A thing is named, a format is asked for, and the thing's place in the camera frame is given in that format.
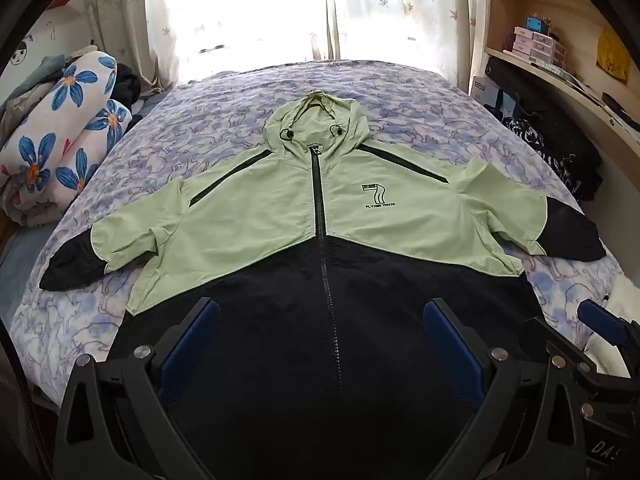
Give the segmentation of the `green and black hooded jacket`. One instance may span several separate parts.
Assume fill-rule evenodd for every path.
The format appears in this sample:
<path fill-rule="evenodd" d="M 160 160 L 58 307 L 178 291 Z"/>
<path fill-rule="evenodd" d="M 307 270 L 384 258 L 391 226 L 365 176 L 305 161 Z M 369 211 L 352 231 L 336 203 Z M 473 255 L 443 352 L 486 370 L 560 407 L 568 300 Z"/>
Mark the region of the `green and black hooded jacket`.
<path fill-rule="evenodd" d="M 424 479 L 471 414 L 425 337 L 424 307 L 444 300 L 510 352 L 541 314 L 504 242 L 605 255 L 574 207 L 483 159 L 451 165 L 372 140 L 357 102 L 314 92 L 273 113 L 262 145 L 65 242 L 40 286 L 79 288 L 145 258 L 113 358 L 216 302 L 202 355 L 164 402 L 214 477 Z"/>

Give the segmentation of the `grey folded clothes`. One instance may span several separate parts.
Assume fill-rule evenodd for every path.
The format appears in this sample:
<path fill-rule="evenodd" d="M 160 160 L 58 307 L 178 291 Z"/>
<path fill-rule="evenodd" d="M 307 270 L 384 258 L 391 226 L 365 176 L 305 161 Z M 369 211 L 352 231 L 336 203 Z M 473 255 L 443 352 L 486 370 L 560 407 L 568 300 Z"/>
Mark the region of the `grey folded clothes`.
<path fill-rule="evenodd" d="M 29 112 L 63 77 L 64 70 L 71 62 L 96 50 L 98 47 L 95 44 L 89 44 L 69 55 L 45 56 L 40 65 L 1 104 L 1 144 L 9 140 Z"/>

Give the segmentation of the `dark clothes pile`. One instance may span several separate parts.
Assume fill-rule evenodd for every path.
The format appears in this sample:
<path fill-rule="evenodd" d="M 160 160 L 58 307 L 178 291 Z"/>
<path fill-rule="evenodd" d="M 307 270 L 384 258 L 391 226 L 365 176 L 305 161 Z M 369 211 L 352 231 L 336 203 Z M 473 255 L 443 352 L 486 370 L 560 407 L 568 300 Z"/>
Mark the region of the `dark clothes pile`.
<path fill-rule="evenodd" d="M 131 110 L 131 107 L 139 99 L 141 88 L 141 80 L 134 71 L 129 66 L 118 63 L 111 98 L 122 104 L 127 110 Z"/>

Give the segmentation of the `black patterned garment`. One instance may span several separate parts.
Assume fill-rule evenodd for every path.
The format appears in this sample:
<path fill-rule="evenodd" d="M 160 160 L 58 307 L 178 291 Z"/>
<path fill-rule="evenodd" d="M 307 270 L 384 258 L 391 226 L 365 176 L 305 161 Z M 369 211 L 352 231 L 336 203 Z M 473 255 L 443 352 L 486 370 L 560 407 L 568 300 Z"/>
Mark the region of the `black patterned garment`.
<path fill-rule="evenodd" d="M 596 197 L 602 158 L 588 136 L 525 70 L 492 56 L 485 75 L 498 87 L 487 109 L 529 145 L 580 202 Z"/>

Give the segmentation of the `yellow cloth on shelf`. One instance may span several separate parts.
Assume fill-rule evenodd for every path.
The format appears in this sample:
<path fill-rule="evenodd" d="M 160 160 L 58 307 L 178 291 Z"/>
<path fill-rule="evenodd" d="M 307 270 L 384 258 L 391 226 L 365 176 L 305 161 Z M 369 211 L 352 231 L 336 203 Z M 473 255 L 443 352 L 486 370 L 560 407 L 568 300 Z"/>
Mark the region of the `yellow cloth on shelf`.
<path fill-rule="evenodd" d="M 601 30 L 597 43 L 597 66 L 608 76 L 622 84 L 628 84 L 630 55 L 613 29 Z"/>

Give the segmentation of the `purple cat print blanket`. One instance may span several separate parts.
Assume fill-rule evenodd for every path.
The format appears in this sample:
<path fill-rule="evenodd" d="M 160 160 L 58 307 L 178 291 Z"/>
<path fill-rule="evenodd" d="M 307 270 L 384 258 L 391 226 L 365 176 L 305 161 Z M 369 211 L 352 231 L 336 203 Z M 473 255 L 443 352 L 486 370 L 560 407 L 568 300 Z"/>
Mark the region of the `purple cat print blanket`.
<path fill-rule="evenodd" d="M 273 113 L 314 92 L 357 102 L 372 140 L 451 165 L 483 159 L 513 181 L 581 212 L 531 148 L 469 96 L 426 70 L 382 62 L 296 64 L 189 84 L 169 93 L 116 145 L 32 268 L 11 336 L 27 377 L 52 402 L 62 401 L 78 356 L 117 359 L 111 346 L 145 266 L 145 258 L 137 258 L 89 285 L 48 292 L 40 281 L 58 248 L 167 183 L 197 176 L 262 145 Z M 577 318 L 579 301 L 603 299 L 622 273 L 602 245 L 604 257 L 593 262 L 532 256 L 511 242 L 502 245 L 521 261 L 541 307 L 539 316 L 578 346 L 589 337 Z"/>

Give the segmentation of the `blue flower print folded quilt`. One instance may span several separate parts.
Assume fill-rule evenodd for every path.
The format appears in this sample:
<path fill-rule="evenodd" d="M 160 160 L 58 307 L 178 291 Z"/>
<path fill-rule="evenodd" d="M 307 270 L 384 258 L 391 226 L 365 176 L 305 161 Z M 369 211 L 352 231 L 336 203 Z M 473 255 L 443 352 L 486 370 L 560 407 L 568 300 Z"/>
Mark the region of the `blue flower print folded quilt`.
<path fill-rule="evenodd" d="M 112 98 L 116 77 L 111 55 L 78 58 L 3 144 L 1 209 L 12 221 L 60 220 L 124 136 L 131 113 Z"/>

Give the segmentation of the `stacked pink boxes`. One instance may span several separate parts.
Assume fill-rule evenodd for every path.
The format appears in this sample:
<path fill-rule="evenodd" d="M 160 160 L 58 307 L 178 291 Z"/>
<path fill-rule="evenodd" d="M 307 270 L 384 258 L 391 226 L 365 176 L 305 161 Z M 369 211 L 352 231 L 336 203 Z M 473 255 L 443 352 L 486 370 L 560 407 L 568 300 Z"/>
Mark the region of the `stacked pink boxes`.
<path fill-rule="evenodd" d="M 511 52 L 527 61 L 542 61 L 559 67 L 566 64 L 566 47 L 551 36 L 530 30 L 526 27 L 514 27 L 514 41 Z"/>

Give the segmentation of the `wooden bookshelf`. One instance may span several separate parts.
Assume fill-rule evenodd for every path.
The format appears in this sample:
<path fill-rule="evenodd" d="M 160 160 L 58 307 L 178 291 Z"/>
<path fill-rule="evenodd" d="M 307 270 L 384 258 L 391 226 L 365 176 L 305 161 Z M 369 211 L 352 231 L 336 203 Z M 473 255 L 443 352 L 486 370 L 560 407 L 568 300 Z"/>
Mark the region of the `wooden bookshelf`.
<path fill-rule="evenodd" d="M 591 96 L 508 52 L 506 36 L 516 26 L 523 26 L 533 14 L 550 18 L 552 32 L 567 50 L 566 69 L 592 90 Z M 605 17 L 589 0 L 488 0 L 485 52 L 535 76 L 544 91 L 565 108 L 624 176 L 638 186 L 639 141 L 608 114 L 600 97 L 609 94 L 638 119 L 639 70 L 636 64 L 631 64 L 629 80 L 623 84 L 597 66 L 598 38 L 607 27 Z"/>

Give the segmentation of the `white floral curtain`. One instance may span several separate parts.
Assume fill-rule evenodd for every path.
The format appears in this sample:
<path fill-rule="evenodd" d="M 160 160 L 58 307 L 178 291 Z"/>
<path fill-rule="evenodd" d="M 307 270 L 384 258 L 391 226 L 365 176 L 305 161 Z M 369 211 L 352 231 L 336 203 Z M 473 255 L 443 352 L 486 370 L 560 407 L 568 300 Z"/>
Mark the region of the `white floral curtain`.
<path fill-rule="evenodd" d="M 460 89 L 480 69 L 488 0 L 84 0 L 93 39 L 147 84 L 295 62 L 373 60 Z"/>

